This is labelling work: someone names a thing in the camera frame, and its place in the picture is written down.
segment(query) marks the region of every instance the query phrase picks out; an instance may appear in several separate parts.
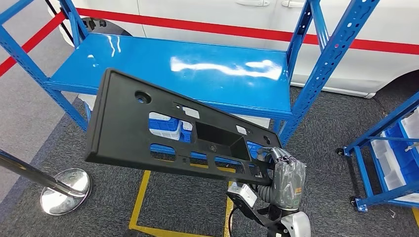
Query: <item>red barrier rope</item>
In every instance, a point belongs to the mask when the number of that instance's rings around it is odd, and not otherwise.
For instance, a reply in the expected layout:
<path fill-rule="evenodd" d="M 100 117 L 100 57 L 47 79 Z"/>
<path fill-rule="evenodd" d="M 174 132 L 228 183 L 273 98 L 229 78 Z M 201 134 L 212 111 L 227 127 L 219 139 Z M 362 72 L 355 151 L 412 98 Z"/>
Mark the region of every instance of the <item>red barrier rope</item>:
<path fill-rule="evenodd" d="M 57 15 L 54 16 L 44 27 L 42 27 L 38 32 L 34 34 L 23 46 L 22 49 L 25 52 L 30 52 L 37 44 L 39 44 L 49 33 L 51 33 L 57 26 L 63 22 L 65 16 L 62 12 L 59 12 Z M 0 64 L 0 77 L 5 74 L 13 65 L 15 65 L 16 61 L 9 57 L 7 58 L 2 64 Z"/>
<path fill-rule="evenodd" d="M 293 36 L 292 32 L 285 31 L 274 31 L 239 26 L 227 26 L 212 23 L 184 21 L 152 16 L 140 16 L 92 9 L 77 8 L 77 12 L 83 16 L 90 16 L 107 20 L 124 21 L 151 26 L 217 33 L 232 36 L 244 36 L 257 39 L 290 41 L 291 37 Z M 304 39 L 304 43 L 318 44 L 317 36 L 307 34 Z M 419 55 L 419 45 L 409 43 L 394 43 L 375 40 L 355 39 L 350 48 Z"/>

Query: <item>blue shelving cart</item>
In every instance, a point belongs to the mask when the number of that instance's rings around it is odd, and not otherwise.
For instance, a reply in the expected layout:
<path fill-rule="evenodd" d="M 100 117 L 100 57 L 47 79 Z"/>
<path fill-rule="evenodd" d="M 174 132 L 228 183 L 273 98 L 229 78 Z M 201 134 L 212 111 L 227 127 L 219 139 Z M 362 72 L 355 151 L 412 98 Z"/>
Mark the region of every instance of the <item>blue shelving cart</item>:
<path fill-rule="evenodd" d="M 358 162 L 366 198 L 355 198 L 359 211 L 367 206 L 392 203 L 419 207 L 419 92 L 370 130 L 341 150 L 354 154 Z M 371 153 L 382 193 L 374 195 L 361 148 Z"/>
<path fill-rule="evenodd" d="M 32 1 L 19 0 L 0 14 L 0 24 Z M 0 44 L 12 57 L 6 64 L 10 66 L 16 61 L 22 66 L 83 130 L 87 129 L 87 121 L 61 92 L 95 95 L 102 74 L 111 67 L 229 113 L 273 119 L 274 130 L 285 145 L 378 2 L 352 0 L 330 36 L 320 0 L 307 0 L 287 51 L 88 33 L 79 12 L 108 20 L 275 39 L 274 31 L 263 34 L 266 31 L 261 29 L 76 9 L 70 0 L 60 0 L 62 11 L 22 47 L 1 26 Z M 47 77 L 27 51 L 64 19 L 70 20 L 75 50 L 53 76 Z M 312 20 L 321 55 L 305 87 L 291 105 L 293 69 Z M 246 66 L 248 62 L 261 63 L 265 70 Z M 233 65 L 242 66 L 245 70 L 237 71 L 232 68 Z"/>

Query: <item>caster wheel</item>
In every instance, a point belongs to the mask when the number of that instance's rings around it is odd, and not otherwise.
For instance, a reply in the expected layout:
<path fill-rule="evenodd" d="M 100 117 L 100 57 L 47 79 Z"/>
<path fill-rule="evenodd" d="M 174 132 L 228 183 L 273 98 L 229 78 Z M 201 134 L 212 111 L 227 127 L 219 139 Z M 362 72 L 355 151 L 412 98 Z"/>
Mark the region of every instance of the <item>caster wheel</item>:
<path fill-rule="evenodd" d="M 336 148 L 335 152 L 339 156 L 345 156 L 345 151 L 343 150 L 343 148 Z"/>
<path fill-rule="evenodd" d="M 356 200 L 355 200 L 355 198 L 357 198 L 357 197 L 352 196 L 352 197 L 350 198 L 351 205 L 352 205 L 353 207 L 356 207 Z"/>

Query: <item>blue shelf surface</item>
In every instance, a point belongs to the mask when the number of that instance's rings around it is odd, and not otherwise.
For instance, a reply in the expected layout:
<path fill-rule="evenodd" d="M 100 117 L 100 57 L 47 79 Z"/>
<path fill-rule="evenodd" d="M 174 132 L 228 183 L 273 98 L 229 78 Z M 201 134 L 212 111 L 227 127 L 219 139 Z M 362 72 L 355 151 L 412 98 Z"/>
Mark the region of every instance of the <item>blue shelf surface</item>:
<path fill-rule="evenodd" d="M 292 115 L 284 51 L 91 33 L 46 84 L 96 94 L 106 68 L 229 113 Z"/>

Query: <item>robotic hand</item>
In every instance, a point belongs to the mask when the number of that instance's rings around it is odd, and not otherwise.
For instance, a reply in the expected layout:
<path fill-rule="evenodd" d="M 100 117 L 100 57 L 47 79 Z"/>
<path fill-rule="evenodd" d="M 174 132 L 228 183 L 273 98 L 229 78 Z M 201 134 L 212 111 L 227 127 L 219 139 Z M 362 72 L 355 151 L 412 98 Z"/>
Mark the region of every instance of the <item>robotic hand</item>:
<path fill-rule="evenodd" d="M 246 184 L 232 185 L 227 195 L 236 209 L 268 228 L 268 237 L 311 237 L 308 216 L 299 211 L 306 165 L 278 147 L 263 147 L 257 153 L 258 160 L 275 163 L 271 185 L 252 188 Z M 254 210 L 257 197 L 251 189 L 269 206 Z"/>

